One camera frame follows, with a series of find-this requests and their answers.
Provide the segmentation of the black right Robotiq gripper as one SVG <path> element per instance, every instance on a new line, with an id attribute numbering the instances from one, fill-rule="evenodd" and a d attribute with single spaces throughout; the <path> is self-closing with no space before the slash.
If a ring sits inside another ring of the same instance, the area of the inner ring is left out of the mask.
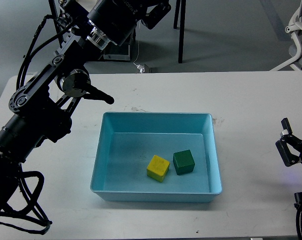
<path id="1" fill-rule="evenodd" d="M 291 167 L 297 163 L 302 164 L 302 139 L 293 134 L 288 118 L 283 118 L 281 125 L 283 131 L 275 145 L 284 165 Z"/>

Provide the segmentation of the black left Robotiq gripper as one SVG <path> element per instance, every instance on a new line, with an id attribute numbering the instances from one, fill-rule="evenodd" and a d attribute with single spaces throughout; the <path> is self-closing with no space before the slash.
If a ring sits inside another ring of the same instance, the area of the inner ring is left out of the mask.
<path id="1" fill-rule="evenodd" d="M 111 42 L 120 46 L 139 20 L 152 30 L 171 8 L 168 0 L 99 0 L 87 17 Z"/>

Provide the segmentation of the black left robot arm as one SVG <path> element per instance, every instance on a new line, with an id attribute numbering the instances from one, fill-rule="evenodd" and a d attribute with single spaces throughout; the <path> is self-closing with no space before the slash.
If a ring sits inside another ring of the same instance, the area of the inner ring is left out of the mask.
<path id="1" fill-rule="evenodd" d="M 85 63 L 101 58 L 109 43 L 122 45 L 138 22 L 153 29 L 171 10 L 166 0 L 98 0 L 89 10 L 78 0 L 61 0 L 59 5 L 60 12 L 49 18 L 60 47 L 42 71 L 26 80 L 40 51 L 30 45 L 8 103 L 13 116 L 0 130 L 0 217 L 39 225 L 40 235 L 52 224 L 38 204 L 44 176 L 23 171 L 22 164 L 44 140 L 57 142 L 70 133 L 71 116 L 81 99 L 113 104 L 110 95 L 92 86 Z"/>

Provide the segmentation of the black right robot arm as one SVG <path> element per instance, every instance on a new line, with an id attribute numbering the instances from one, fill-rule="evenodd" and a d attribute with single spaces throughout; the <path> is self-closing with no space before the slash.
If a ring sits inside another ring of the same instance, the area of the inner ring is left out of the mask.
<path id="1" fill-rule="evenodd" d="M 302 139 L 293 134 L 291 125 L 287 118 L 281 120 L 282 132 L 280 139 L 276 141 L 276 148 L 286 167 L 302 164 Z M 295 227 L 298 239 L 302 240 L 302 192 L 294 194 L 296 209 Z"/>

